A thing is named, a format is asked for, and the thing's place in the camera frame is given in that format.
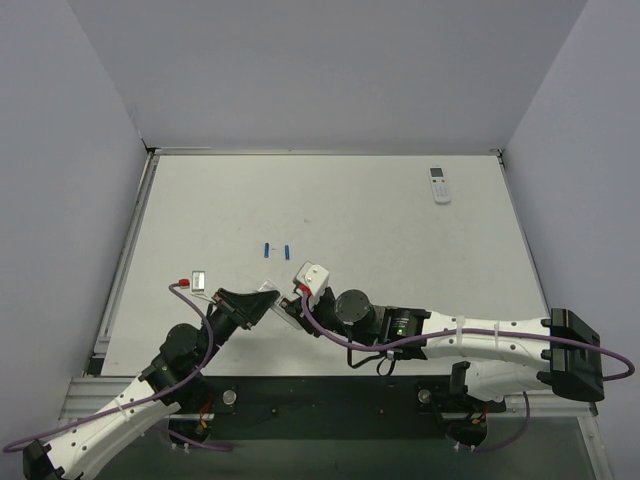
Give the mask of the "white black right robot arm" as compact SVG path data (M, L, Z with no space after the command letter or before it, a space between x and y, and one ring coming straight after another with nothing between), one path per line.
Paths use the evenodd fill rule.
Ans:
M568 309L543 318L486 320L409 307L373 305L361 291L315 296L300 289L287 312L309 334L349 351L390 361L445 358L460 380L454 393L499 402L506 395L550 390L578 402L605 397L599 334Z

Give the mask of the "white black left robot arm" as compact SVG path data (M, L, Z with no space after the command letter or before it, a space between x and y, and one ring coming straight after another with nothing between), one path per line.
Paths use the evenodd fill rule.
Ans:
M166 416L199 408L205 398L204 367L237 329L257 325L279 297L275 290L238 294L219 289L202 311L178 289L176 283L169 286L200 317L200 325L173 326L150 365L95 414L47 441L29 441L22 450L26 479L94 479Z

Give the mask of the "small white remote control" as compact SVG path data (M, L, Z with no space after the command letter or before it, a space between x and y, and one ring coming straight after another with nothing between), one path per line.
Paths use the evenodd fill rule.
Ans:
M429 179L434 202L438 205L449 204L451 195L444 170L439 166L430 167Z

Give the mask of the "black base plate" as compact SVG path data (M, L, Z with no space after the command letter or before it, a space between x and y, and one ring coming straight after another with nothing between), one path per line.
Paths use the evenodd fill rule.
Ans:
M193 440L426 440L453 420L502 413L460 395L446 375L206 377L168 421Z

